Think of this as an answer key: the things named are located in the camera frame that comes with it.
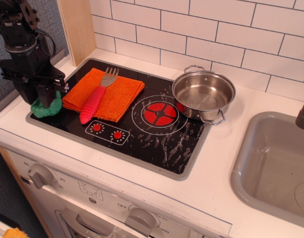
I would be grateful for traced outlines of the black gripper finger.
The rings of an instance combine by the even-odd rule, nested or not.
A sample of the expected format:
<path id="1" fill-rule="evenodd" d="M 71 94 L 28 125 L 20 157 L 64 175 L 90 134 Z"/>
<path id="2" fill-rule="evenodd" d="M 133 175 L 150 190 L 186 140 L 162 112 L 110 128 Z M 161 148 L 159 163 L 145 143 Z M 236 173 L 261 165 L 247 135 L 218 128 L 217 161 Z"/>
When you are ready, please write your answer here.
<path id="1" fill-rule="evenodd" d="M 26 103 L 31 105 L 36 101 L 38 93 L 34 82 L 14 82 L 14 86 Z"/>
<path id="2" fill-rule="evenodd" d="M 44 108 L 49 108 L 53 100 L 57 97 L 56 90 L 50 86 L 38 86 L 37 93 Z"/>

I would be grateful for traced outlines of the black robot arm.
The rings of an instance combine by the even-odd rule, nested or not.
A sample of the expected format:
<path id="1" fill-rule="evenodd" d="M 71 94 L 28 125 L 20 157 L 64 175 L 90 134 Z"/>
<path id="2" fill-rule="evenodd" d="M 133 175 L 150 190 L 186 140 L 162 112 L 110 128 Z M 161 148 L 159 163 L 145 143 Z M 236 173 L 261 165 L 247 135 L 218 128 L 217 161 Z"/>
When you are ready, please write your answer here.
<path id="1" fill-rule="evenodd" d="M 39 99 L 49 108 L 57 92 L 69 89 L 65 74 L 51 60 L 56 50 L 50 50 L 48 33 L 38 27 L 37 11 L 26 0 L 0 0 L 0 35 L 10 59 L 0 60 L 3 79 L 13 82 L 28 104 Z"/>

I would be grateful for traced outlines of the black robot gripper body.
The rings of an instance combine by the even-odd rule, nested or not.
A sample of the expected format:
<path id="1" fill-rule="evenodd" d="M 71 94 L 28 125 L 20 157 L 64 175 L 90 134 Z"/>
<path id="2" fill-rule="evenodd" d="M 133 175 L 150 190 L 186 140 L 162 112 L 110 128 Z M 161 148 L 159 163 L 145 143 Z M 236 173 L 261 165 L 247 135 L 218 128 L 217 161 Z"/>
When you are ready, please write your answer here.
<path id="1" fill-rule="evenodd" d="M 37 39 L 31 45 L 23 47 L 5 45 L 5 49 L 11 58 L 0 60 L 4 79 L 61 92 L 68 91 L 65 74 L 51 64 L 52 56 L 45 39 Z"/>

